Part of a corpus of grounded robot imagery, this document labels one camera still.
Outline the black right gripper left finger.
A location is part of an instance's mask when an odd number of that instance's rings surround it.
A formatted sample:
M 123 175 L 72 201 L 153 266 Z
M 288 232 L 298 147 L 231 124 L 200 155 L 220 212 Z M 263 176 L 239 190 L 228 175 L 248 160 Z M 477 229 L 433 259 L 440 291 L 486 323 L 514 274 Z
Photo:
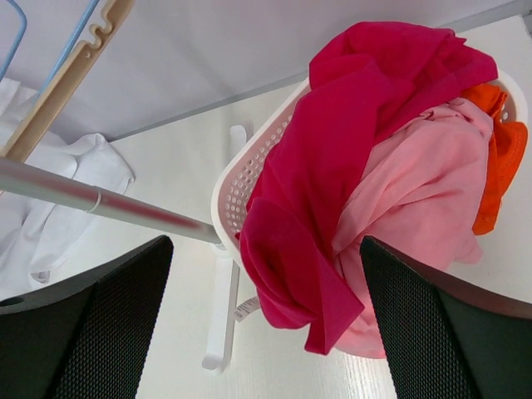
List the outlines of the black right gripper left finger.
M 133 398 L 169 277 L 161 235 L 1 302 L 3 398 Z

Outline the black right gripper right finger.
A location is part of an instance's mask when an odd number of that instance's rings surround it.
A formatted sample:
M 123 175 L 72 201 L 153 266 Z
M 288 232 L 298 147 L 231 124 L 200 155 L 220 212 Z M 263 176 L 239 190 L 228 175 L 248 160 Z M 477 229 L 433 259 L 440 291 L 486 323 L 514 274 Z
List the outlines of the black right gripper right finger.
M 529 398 L 531 306 L 367 236 L 363 271 L 399 398 Z

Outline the pink t shirt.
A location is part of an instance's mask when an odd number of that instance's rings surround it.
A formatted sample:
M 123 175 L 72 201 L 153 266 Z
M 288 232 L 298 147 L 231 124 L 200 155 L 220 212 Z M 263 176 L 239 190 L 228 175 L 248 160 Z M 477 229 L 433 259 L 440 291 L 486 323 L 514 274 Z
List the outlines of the pink t shirt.
M 364 306 L 336 349 L 385 356 L 359 254 L 365 236 L 440 270 L 480 260 L 472 227 L 492 133 L 492 119 L 457 98 L 424 111 L 372 149 L 332 241 L 336 270 Z

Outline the orange t shirt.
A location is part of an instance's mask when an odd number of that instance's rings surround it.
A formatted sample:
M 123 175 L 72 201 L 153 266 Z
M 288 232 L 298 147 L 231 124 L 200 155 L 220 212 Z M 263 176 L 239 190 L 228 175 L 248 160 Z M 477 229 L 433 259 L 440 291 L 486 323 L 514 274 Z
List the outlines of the orange t shirt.
M 472 227 L 475 235 L 485 235 L 495 228 L 502 199 L 524 158 L 528 128 L 521 121 L 509 121 L 504 118 L 509 95 L 499 86 L 485 83 L 467 89 L 461 95 L 493 121 L 485 190 Z

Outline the magenta t shirt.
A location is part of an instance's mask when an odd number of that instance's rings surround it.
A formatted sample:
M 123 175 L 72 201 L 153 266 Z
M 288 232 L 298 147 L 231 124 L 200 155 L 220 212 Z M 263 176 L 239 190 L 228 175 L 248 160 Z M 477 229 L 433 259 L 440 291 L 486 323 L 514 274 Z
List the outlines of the magenta t shirt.
M 358 22 L 311 60 L 310 90 L 265 157 L 238 235 L 271 325 L 308 327 L 307 351 L 330 352 L 363 309 L 334 268 L 333 237 L 372 147 L 497 76 L 452 30 L 406 22 Z

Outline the beige plastic hanger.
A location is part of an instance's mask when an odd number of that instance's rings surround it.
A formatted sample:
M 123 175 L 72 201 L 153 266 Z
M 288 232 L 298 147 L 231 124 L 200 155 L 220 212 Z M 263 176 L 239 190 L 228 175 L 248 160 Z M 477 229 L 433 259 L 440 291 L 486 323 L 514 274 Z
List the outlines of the beige plastic hanger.
M 32 109 L 7 140 L 2 148 L 2 157 L 18 162 L 28 158 L 104 52 L 133 6 L 131 0 L 106 2 L 101 9 L 104 25 L 90 25 L 89 31 L 93 40 L 81 40 L 74 46 L 57 74 L 46 85 Z

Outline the blue plastic hanger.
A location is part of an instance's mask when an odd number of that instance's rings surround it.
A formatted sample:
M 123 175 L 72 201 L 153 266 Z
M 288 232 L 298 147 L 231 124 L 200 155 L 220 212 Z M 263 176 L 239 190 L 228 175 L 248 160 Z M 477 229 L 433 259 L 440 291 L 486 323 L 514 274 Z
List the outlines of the blue plastic hanger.
M 75 25 L 73 31 L 71 32 L 71 35 L 69 36 L 65 46 L 62 48 L 62 52 L 60 56 L 57 58 L 53 68 L 49 72 L 46 80 L 44 81 L 40 90 L 38 91 L 37 96 L 40 96 L 41 94 L 44 93 L 48 85 L 51 83 L 52 79 L 59 72 L 62 65 L 66 62 L 66 59 L 68 58 L 74 46 L 78 42 L 79 37 L 83 33 L 88 21 L 90 20 L 93 12 L 96 10 L 96 7 L 98 6 L 99 2 L 100 2 L 99 0 L 90 0 L 89 3 L 87 4 L 78 23 Z

